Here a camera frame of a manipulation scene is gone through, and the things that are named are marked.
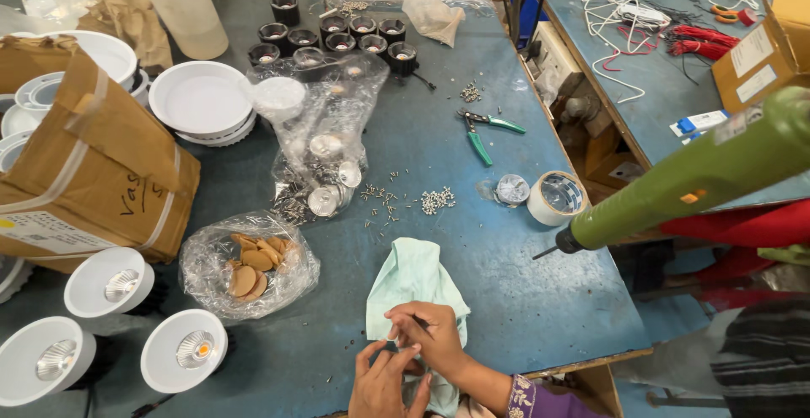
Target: tape roll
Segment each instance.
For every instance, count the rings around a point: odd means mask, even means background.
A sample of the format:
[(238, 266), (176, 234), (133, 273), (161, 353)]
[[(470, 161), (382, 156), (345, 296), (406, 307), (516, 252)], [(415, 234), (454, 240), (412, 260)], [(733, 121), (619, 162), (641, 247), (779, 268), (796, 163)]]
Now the tape roll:
[(752, 9), (742, 9), (739, 13), (737, 13), (737, 18), (740, 19), (745, 27), (751, 26), (755, 22), (759, 21), (759, 16), (756, 15), (756, 12)]
[(585, 210), (587, 203), (588, 197), (577, 178), (566, 172), (548, 172), (532, 185), (526, 207), (541, 224), (558, 227)]

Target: light green cloth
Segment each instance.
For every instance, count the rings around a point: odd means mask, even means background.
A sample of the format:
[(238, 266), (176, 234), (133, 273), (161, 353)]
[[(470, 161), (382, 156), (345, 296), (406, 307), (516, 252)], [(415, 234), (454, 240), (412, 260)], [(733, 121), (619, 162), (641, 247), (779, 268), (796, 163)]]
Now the light green cloth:
[[(467, 345), (467, 315), (464, 304), (447, 270), (439, 262), (438, 244), (413, 238), (398, 238), (391, 243), (391, 253), (383, 263), (377, 280), (371, 287), (365, 305), (365, 331), (369, 340), (385, 339), (391, 321), (385, 312), (408, 301), (428, 301), (449, 305), (456, 315), (462, 347)], [(455, 416), (459, 408), (459, 388), (451, 385), (430, 368), (433, 374), (428, 410), (442, 416)], [(406, 376), (402, 397), (407, 404), (413, 400), (420, 378)]]

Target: blue workbench surface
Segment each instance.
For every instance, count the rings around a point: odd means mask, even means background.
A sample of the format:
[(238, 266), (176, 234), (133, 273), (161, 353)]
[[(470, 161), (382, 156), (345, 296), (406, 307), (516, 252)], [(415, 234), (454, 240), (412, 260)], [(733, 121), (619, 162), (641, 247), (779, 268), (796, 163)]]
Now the blue workbench surface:
[[(304, 25), (315, 29), (319, 0), (300, 0)], [(245, 51), (256, 29), (272, 21), (269, 0), (215, 0), (231, 48), (219, 61), (246, 70)], [(372, 12), (375, 19), (391, 13)], [(467, 351), (502, 372), (530, 372), (551, 366), (648, 348), (651, 343), (613, 259), (603, 248), (575, 255), (554, 253), (532, 262), (553, 243), (556, 229), (536, 222), (525, 207), (510, 209), (482, 197), (504, 174), (530, 182), (549, 170), (570, 170), (555, 133), (530, 90), (515, 91), (525, 79), (505, 32), (494, 17), (468, 13), (455, 49), (425, 39), (412, 28), (408, 42), (419, 49), (420, 74), (434, 82), (431, 93), (419, 80), (390, 79), (382, 90), (363, 142), (370, 172), (364, 180), (385, 186), (400, 200), (400, 221), (388, 227), (376, 198), (359, 197), (340, 216), (308, 224), (302, 232), (321, 258), (318, 287), (286, 309), (257, 321), (226, 322), (238, 347), (226, 367), (191, 391), (177, 395), (151, 416), (296, 416), (346, 410), (354, 378), (354, 355), (366, 345), (365, 298), (397, 237), (431, 240), (441, 262), (472, 309)], [(465, 124), (454, 111), (459, 92), (473, 78), (486, 86), (477, 113), (497, 113), (526, 127), (525, 135), (487, 125), (479, 133), (494, 165), (486, 168), (473, 151)], [(188, 236), (222, 218), (270, 207), (270, 164), (275, 137), (258, 126), (244, 141), (224, 148), (181, 144), (202, 162)], [(400, 176), (390, 182), (390, 172)], [(457, 206), (427, 216), (410, 203), (425, 190), (452, 188)], [(403, 194), (411, 206), (406, 209)], [(375, 224), (364, 228), (366, 220)], [(167, 314), (197, 307), (181, 293), (177, 267), (159, 267), (172, 290)], [(66, 276), (37, 269), (32, 282), (0, 306), (0, 340), (37, 318), (67, 315), (62, 303)], [(161, 394), (143, 381), (139, 356), (161, 318), (116, 316), (86, 320), (86, 329), (112, 335), (121, 360), (96, 389), (94, 417), (121, 417)], [(65, 392), (3, 416), (78, 415), (85, 393)]]
[[(588, 34), (582, 0), (546, 1), (588, 65), (612, 52), (612, 49), (598, 36)], [(743, 37), (751, 30), (739, 22), (731, 25), (716, 22), (713, 14), (697, 9), (689, 0), (651, 1), (672, 9), (701, 14), (705, 22), (729, 35)], [(701, 1), (703, 8), (711, 7), (708, 0)], [(736, 2), (736, 0), (715, 1), (727, 2), (725, 5), (734, 5)], [(625, 49), (620, 43), (626, 43), (626, 38), (615, 27), (608, 26), (604, 30), (607, 33), (603, 32), (603, 34), (609, 40), (621, 49)], [(699, 86), (683, 76), (682, 65), (685, 66), (689, 77), (697, 81)], [(653, 50), (650, 55), (621, 56), (611, 62), (609, 67), (623, 70), (611, 72), (611, 76), (614, 78), (641, 87), (646, 91), (646, 95), (641, 99), (616, 103), (617, 100), (635, 95), (637, 92), (596, 75), (596, 80), (613, 101), (616, 110), (627, 124), (630, 134), (636, 139), (642, 152), (653, 165), (683, 147), (680, 142), (683, 138), (678, 138), (672, 133), (669, 129), (670, 124), (685, 116), (708, 113), (723, 107), (710, 67), (692, 55), (687, 55), (685, 58), (670, 56), (667, 54), (666, 44), (663, 40), (658, 49)], [(810, 172), (719, 207), (732, 208), (805, 197), (810, 197)]]

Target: cardboard carton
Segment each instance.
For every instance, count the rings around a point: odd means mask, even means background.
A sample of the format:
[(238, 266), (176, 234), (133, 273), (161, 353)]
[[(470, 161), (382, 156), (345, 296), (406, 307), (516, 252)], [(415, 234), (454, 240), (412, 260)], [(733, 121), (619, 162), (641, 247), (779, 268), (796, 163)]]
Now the cardboard carton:
[(712, 65), (730, 113), (783, 86), (810, 87), (810, 0), (762, 0), (765, 18)]
[(116, 245), (170, 262), (199, 162), (72, 37), (0, 40), (0, 93), (56, 71), (53, 108), (0, 174), (0, 253), (62, 272)]

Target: plastic bottle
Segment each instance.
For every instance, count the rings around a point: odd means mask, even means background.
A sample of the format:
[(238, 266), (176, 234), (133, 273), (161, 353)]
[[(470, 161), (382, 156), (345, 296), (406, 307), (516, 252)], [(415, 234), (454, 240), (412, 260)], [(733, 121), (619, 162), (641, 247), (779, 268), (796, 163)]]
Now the plastic bottle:
[(151, 0), (180, 51), (213, 59), (228, 49), (228, 36), (211, 0)]

